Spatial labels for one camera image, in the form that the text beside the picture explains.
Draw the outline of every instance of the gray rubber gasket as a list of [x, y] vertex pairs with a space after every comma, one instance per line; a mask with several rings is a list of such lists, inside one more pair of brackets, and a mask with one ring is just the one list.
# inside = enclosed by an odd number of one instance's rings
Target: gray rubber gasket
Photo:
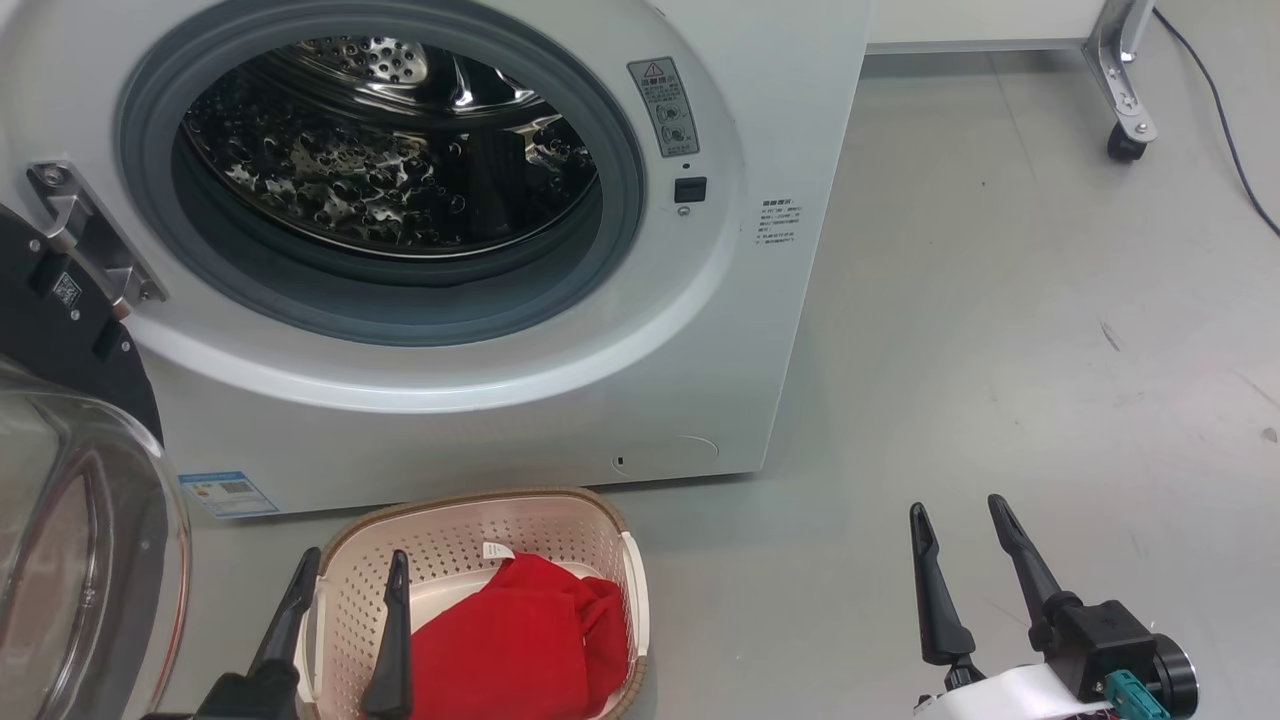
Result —
[[[518, 250], [527, 256], [515, 266], [507, 266], [511, 258], [493, 254], [436, 264], [415, 277], [425, 265], [340, 254], [308, 258], [310, 247], [282, 252], [280, 242], [306, 241], [243, 205], [227, 204], [221, 188], [202, 182], [212, 178], [192, 173], [175, 142], [178, 123], [230, 68], [273, 47], [332, 35], [412, 37], [518, 77], [573, 124], [595, 159], [599, 192], [549, 231], [563, 238], [544, 240], [536, 252], [532, 246]], [[467, 0], [215, 5], [166, 35], [142, 60], [122, 99], [118, 137], [122, 172], [140, 213], [193, 273], [264, 315], [356, 342], [461, 345], [541, 323], [617, 268], [644, 209], [639, 143], [609, 92], [547, 37]]]

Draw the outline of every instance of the metal bracket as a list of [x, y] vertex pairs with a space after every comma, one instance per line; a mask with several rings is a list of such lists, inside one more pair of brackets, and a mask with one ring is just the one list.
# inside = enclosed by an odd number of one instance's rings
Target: metal bracket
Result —
[[45, 233], [49, 245], [93, 278], [116, 319], [128, 316], [140, 302], [168, 300], [69, 163], [35, 163], [27, 179], [54, 217], [52, 229]]
[[1151, 5], [1151, 0], [1107, 0], [1093, 26], [1093, 33], [1084, 42], [1084, 59], [1102, 91], [1111, 99], [1120, 127], [1129, 140], [1140, 143], [1156, 140], [1156, 123], [1138, 100], [1138, 92], [1125, 72], [1125, 63], [1135, 58], [1134, 44], [1142, 33]]

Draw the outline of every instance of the door hinge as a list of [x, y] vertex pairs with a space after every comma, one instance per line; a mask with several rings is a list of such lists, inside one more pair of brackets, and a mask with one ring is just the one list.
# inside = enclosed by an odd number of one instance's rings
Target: door hinge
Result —
[[88, 273], [111, 301], [116, 319], [141, 302], [168, 299], [69, 163], [35, 163], [27, 179], [54, 217], [52, 229], [45, 232], [49, 245]]

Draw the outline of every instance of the black caster wheel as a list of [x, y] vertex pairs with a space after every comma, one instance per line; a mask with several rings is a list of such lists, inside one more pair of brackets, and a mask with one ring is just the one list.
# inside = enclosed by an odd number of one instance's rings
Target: black caster wheel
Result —
[[1111, 137], [1107, 138], [1107, 155], [1119, 163], [1133, 163], [1147, 151], [1146, 142], [1134, 142], [1125, 135], [1120, 123], [1111, 128]]

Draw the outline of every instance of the blue and white sticker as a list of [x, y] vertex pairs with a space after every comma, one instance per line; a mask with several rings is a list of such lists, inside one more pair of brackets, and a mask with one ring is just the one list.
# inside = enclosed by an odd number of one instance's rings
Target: blue and white sticker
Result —
[[178, 482], [214, 518], [252, 518], [280, 511], [238, 470], [178, 475]]

